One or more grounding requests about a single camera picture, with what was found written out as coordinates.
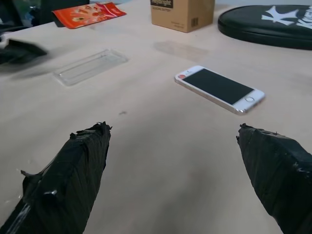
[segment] clear plastic case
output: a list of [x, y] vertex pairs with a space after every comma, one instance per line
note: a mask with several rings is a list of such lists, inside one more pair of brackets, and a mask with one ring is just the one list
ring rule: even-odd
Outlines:
[[53, 75], [64, 85], [70, 86], [94, 77], [113, 67], [127, 62], [128, 59], [114, 50], [104, 50], [57, 69]]

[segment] black tape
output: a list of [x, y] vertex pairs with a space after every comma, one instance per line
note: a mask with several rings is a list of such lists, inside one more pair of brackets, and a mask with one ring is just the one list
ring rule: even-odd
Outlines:
[[23, 198], [0, 234], [82, 234], [106, 166], [110, 129], [104, 122], [71, 134], [43, 171], [22, 171]]
[[284, 234], [312, 233], [312, 155], [278, 133], [241, 125], [237, 137], [255, 193]]

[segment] smartphone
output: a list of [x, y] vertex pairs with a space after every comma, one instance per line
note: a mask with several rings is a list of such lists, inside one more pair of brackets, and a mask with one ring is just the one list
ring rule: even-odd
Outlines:
[[240, 84], [202, 66], [195, 66], [177, 74], [175, 81], [237, 115], [244, 115], [265, 97], [260, 90]]

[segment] black screen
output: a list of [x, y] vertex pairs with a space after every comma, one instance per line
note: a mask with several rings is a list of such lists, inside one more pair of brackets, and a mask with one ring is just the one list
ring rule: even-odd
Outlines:
[[206, 69], [186, 77], [184, 81], [231, 105], [253, 91], [252, 88]]

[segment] table surface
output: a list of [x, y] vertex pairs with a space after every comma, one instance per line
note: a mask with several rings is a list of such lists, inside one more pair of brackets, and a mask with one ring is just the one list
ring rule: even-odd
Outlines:
[[[182, 33], [151, 24], [149, 2], [80, 29], [53, 23], [6, 35], [50, 51], [44, 63], [0, 71], [1, 223], [23, 176], [41, 171], [71, 132], [106, 121], [107, 167], [85, 234], [280, 234], [246, 173], [239, 125], [277, 131], [312, 151], [312, 52], [235, 40], [213, 24]], [[228, 9], [216, 6], [217, 16]], [[104, 49], [129, 58], [72, 87], [52, 72]], [[264, 91], [236, 116], [179, 86], [175, 74], [202, 65]]]

